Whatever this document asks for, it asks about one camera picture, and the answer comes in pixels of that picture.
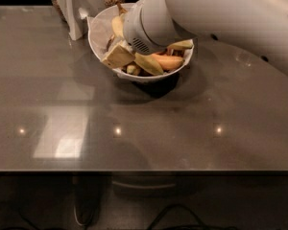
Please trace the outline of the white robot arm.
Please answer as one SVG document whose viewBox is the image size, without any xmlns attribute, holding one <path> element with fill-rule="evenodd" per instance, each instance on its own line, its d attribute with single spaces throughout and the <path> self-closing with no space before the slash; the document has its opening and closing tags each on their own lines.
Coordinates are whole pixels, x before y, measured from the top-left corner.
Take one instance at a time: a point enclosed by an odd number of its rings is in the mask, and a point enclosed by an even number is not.
<svg viewBox="0 0 288 230">
<path fill-rule="evenodd" d="M 139 0 L 123 17 L 123 37 L 143 55 L 212 35 L 288 76 L 288 0 Z"/>
</svg>

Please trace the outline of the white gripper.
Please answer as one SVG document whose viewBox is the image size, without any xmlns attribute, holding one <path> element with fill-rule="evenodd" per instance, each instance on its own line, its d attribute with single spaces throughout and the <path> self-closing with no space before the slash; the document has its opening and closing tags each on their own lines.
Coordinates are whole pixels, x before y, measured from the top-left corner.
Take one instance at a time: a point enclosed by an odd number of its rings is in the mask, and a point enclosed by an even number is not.
<svg viewBox="0 0 288 230">
<path fill-rule="evenodd" d="M 141 55 L 164 50 L 172 43 L 191 39 L 193 34 L 174 21 L 166 0 L 139 0 L 124 18 L 123 36 Z M 116 44 L 101 59 L 110 69 L 132 63 L 135 55 L 127 46 Z"/>
</svg>

